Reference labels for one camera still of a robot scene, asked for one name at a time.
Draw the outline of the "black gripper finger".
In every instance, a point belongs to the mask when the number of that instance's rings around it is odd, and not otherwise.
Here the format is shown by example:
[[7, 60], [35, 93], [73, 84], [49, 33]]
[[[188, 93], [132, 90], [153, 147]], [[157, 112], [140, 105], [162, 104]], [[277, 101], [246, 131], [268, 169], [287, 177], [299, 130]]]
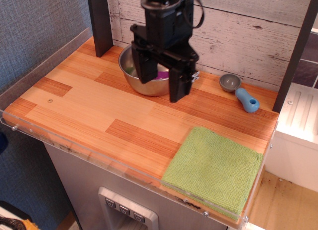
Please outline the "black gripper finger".
[[132, 57], [137, 76], [142, 84], [152, 81], [158, 75], [157, 61], [151, 57], [148, 49], [132, 44]]
[[178, 102], [190, 94], [192, 84], [199, 79], [196, 65], [177, 65], [169, 69], [170, 102]]

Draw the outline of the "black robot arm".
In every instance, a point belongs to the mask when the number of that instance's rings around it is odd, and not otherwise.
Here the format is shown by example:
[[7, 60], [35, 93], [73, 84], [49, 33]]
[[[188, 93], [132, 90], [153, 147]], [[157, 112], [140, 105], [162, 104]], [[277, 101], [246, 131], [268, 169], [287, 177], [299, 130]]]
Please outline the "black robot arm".
[[145, 26], [132, 25], [132, 57], [142, 84], [158, 75], [157, 65], [169, 70], [169, 95], [172, 103], [190, 94], [198, 72], [198, 54], [190, 46], [193, 30], [194, 3], [199, 0], [141, 0]]

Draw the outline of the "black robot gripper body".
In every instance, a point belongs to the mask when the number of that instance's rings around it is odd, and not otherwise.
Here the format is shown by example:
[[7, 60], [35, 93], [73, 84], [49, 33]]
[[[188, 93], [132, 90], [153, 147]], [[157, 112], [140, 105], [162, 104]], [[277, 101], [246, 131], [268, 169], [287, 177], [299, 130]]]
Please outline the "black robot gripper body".
[[146, 25], [132, 25], [134, 41], [141, 48], [148, 49], [151, 57], [167, 68], [177, 65], [195, 65], [197, 53], [189, 45], [193, 29], [193, 6], [175, 9], [145, 9]]

